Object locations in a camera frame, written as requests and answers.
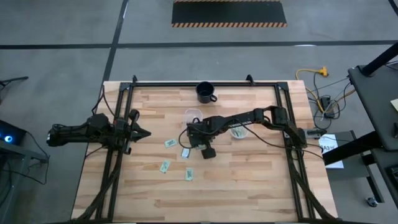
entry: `gray floor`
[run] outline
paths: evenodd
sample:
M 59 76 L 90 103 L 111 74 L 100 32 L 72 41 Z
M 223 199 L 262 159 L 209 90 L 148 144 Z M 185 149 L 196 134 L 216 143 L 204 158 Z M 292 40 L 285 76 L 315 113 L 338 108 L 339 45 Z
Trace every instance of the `gray floor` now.
M 209 42 L 291 40 L 391 40 L 398 36 L 398 17 L 387 1 L 282 0 L 288 29 L 172 29 L 170 0 L 130 0 L 120 42 Z M 111 43 L 121 0 L 0 1 L 1 44 Z M 110 80 L 291 80 L 300 68 L 327 66 L 327 85 L 347 76 L 347 69 L 369 62 L 386 45 L 331 47 L 236 47 L 190 49 L 119 49 Z M 24 180 L 17 203 L 17 223 L 68 220 L 76 194 L 84 144 L 45 145 L 53 123 L 80 124 L 90 115 L 100 89 L 109 50 L 0 50 L 0 80 L 28 75 L 7 87 L 0 118 L 29 130 L 51 155 L 48 184 Z M 301 73 L 313 88 L 313 74 Z M 347 82 L 321 90 L 335 96 Z M 353 129 L 357 136 L 373 130 L 356 94 L 347 99 L 330 132 Z M 393 223 L 398 211 L 377 169 L 386 199 L 370 208 L 366 179 L 335 181 L 331 187 L 338 214 L 357 222 Z M 32 175 L 42 177 L 44 169 Z

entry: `floor mat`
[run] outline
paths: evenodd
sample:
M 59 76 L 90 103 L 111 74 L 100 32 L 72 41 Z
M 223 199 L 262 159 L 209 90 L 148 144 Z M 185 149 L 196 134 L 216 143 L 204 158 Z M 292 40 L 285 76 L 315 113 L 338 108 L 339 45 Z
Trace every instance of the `floor mat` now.
M 175 0 L 172 27 L 286 27 L 279 0 Z

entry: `black metal frame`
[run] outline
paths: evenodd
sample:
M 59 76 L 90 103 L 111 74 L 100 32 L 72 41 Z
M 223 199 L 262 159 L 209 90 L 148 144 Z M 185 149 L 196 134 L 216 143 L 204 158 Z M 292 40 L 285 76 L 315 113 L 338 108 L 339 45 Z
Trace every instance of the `black metal frame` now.
M 181 86 L 191 86 L 195 87 L 199 81 L 197 82 L 138 82 L 137 78 L 134 76 L 133 82 L 123 82 L 119 86 L 119 95 L 118 95 L 118 101 L 116 103 L 116 110 L 115 110 L 115 116 L 120 116 L 121 112 L 121 104 L 123 101 L 123 97 L 125 92 L 127 91 L 127 102 L 126 102 L 126 108 L 124 112 L 124 119 L 128 119 L 128 113 L 129 110 L 131 109 L 131 102 L 132 102 L 132 94 L 134 91 L 135 87 L 181 87 Z M 289 118 L 293 123 L 295 123 L 295 118 L 294 118 L 294 112 L 293 112 L 293 107 L 292 107 L 292 102 L 290 99 L 290 93 L 289 93 L 289 86 L 287 82 L 254 82 L 252 77 L 248 75 L 246 78 L 246 81 L 241 81 L 241 82 L 213 82 L 212 83 L 214 86 L 235 86 L 235 87 L 242 87 L 242 86 L 252 86 L 252 87 L 271 87 L 274 88 L 275 90 L 275 97 L 276 97 L 276 102 L 277 106 L 283 106 L 282 104 L 282 97 L 281 97 L 281 91 L 283 91 L 285 95 L 285 101 L 286 101 L 286 108 L 289 114 Z M 284 143 L 286 147 L 291 147 L 289 143 L 289 137 L 285 136 L 282 133 L 282 137 L 284 138 Z M 305 218 L 303 216 L 303 210 L 302 210 L 302 204 L 300 201 L 300 193 L 299 193 L 299 188 L 298 188 L 298 183 L 300 182 L 302 185 L 308 186 L 308 178 L 307 178 L 307 173 L 305 170 L 305 164 L 303 157 L 301 156 L 301 152 L 295 151 L 297 160 L 298 160 L 298 168 L 299 172 L 297 172 L 295 166 L 294 166 L 294 160 L 292 156 L 292 150 L 287 148 L 286 150 L 286 155 L 287 155 L 287 165 L 289 168 L 289 174 L 290 174 L 290 181 L 292 184 L 292 191 L 293 191 L 293 197 L 294 197 L 294 202 L 295 202 L 295 208 L 297 212 L 297 218 L 299 223 L 355 223 L 355 222 L 343 222 L 341 220 L 329 220 L 329 219 L 316 219 L 315 217 L 315 211 L 314 211 L 314 206 L 311 203 L 311 198 L 314 199 L 315 197 L 312 195 L 311 197 L 308 197 L 305 195 L 306 203 L 307 203 L 307 208 L 308 208 L 308 215 L 309 218 Z M 106 162 L 104 166 L 104 172 L 103 172 L 103 179 L 101 183 L 101 190 L 98 193 L 98 195 L 95 197 L 93 203 L 88 207 L 85 215 L 80 216 L 76 220 L 71 220 L 69 223 L 111 223 L 113 220 L 113 213 L 114 213 L 114 206 L 116 203 L 116 196 L 117 196 L 117 191 L 118 191 L 118 182 L 119 182 L 119 174 L 121 171 L 121 163 L 122 163 L 122 158 L 123 158 L 123 153 L 121 151 L 117 152 L 116 156 L 116 162 L 114 165 L 114 169 L 109 174 L 110 169 L 111 169 L 111 161 L 113 156 L 112 150 L 108 150 L 108 153 L 106 155 Z M 103 218 L 103 204 L 104 204 L 104 196 L 109 190 L 110 186 L 112 185 L 112 190 L 111 190 L 111 195 L 110 195 L 110 200 L 109 200 L 109 208 L 108 208 L 108 214 L 106 218 Z M 90 220 L 92 214 L 96 210 L 95 214 L 95 219 Z

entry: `wooden table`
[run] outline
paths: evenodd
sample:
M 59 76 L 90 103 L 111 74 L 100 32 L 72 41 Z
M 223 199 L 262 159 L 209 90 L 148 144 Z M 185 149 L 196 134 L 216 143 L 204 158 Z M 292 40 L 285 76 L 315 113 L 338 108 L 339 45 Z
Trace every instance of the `wooden table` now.
M 112 108 L 116 106 L 119 84 L 104 84 Z M 303 81 L 289 81 L 289 88 L 297 126 L 313 128 Z M 276 105 L 273 88 L 216 87 L 215 94 L 216 103 L 203 105 L 197 101 L 192 87 L 134 89 L 131 108 L 140 111 L 138 123 L 152 135 L 132 143 L 131 155 L 123 156 L 114 222 L 297 221 L 284 149 L 268 146 L 251 133 L 243 140 L 236 140 L 229 132 L 217 136 L 212 143 L 217 152 L 213 159 L 204 160 L 200 151 L 195 150 L 189 159 L 182 159 L 179 145 L 165 148 L 164 142 L 177 139 L 184 129 L 183 115 L 189 108 L 200 109 L 205 118 Z M 97 113 L 113 119 L 104 102 L 99 104 Z M 248 127 L 267 141 L 284 145 L 280 131 L 257 124 Z M 182 142 L 188 144 L 186 136 Z M 87 153 L 98 147 L 90 144 Z M 307 150 L 320 154 L 316 147 Z M 106 150 L 102 150 L 85 161 L 72 218 L 79 216 L 98 193 L 105 157 Z M 172 163 L 163 174 L 159 168 L 165 159 Z M 329 213 L 336 216 L 323 161 L 309 153 L 304 159 L 311 190 Z M 185 180 L 187 167 L 194 170 L 191 182 Z M 303 192 L 300 197 L 307 214 Z

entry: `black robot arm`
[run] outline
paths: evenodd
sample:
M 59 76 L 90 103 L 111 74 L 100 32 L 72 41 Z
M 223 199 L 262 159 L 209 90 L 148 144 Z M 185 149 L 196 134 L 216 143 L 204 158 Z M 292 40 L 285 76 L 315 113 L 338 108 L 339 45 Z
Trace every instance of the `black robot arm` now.
M 104 147 L 114 150 L 123 149 L 123 153 L 130 154 L 130 141 L 138 141 L 150 136 L 150 132 L 140 128 L 137 124 L 138 110 L 129 113 L 131 124 L 124 119 L 115 119 L 113 124 L 105 114 L 94 114 L 79 126 L 64 126 L 55 124 L 47 136 L 49 146 L 62 146 L 70 142 L 97 142 Z
M 271 119 L 264 112 L 271 112 Z M 271 130 L 284 131 L 290 137 L 291 146 L 306 147 L 305 133 L 297 128 L 287 117 L 286 109 L 280 106 L 269 106 L 257 108 L 249 112 L 236 114 L 228 117 L 211 116 L 203 121 L 188 123 L 187 135 L 192 147 L 201 149 L 204 159 L 216 156 L 215 150 L 210 142 L 219 134 L 225 133 L 230 128 L 247 124 L 262 124 Z

